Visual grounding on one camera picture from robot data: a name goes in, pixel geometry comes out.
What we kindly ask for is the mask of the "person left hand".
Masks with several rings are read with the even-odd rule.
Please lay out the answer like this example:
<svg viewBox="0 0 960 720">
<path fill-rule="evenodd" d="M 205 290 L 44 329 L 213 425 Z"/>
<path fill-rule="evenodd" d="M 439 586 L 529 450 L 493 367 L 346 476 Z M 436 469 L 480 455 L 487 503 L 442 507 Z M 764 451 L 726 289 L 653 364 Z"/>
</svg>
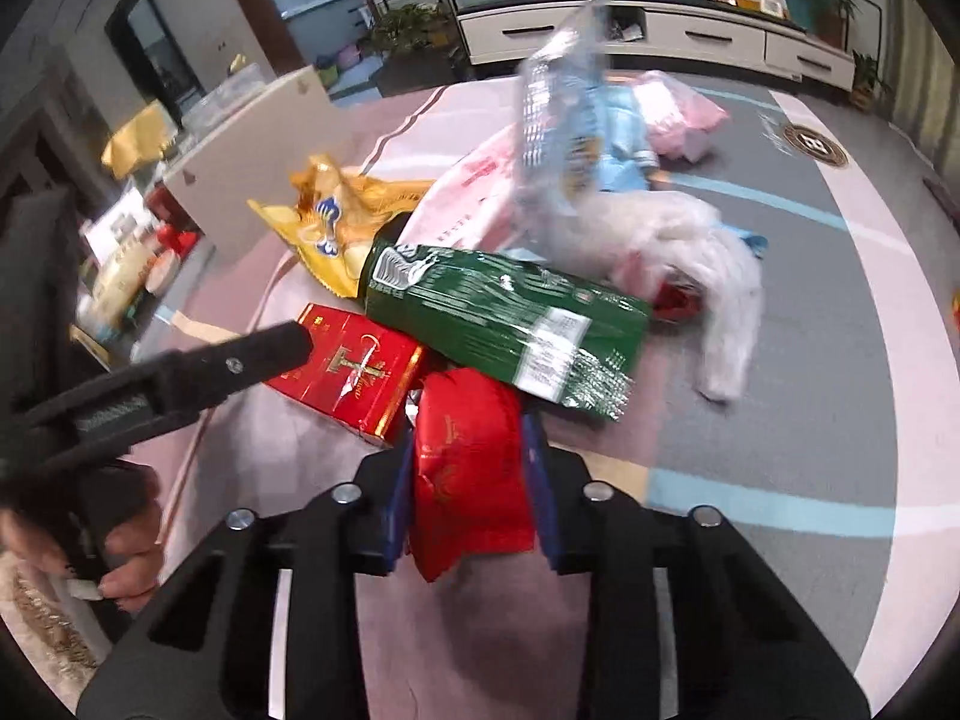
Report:
<svg viewBox="0 0 960 720">
<path fill-rule="evenodd" d="M 133 463 L 142 477 L 146 502 L 104 537 L 112 571 L 99 580 L 99 592 L 122 611 L 139 614 L 160 586 L 164 564 L 160 544 L 163 507 L 158 497 L 161 480 L 148 465 Z M 2 511 L 2 546 L 37 577 L 65 578 L 71 574 L 67 556 L 43 528 L 13 509 Z"/>
</svg>

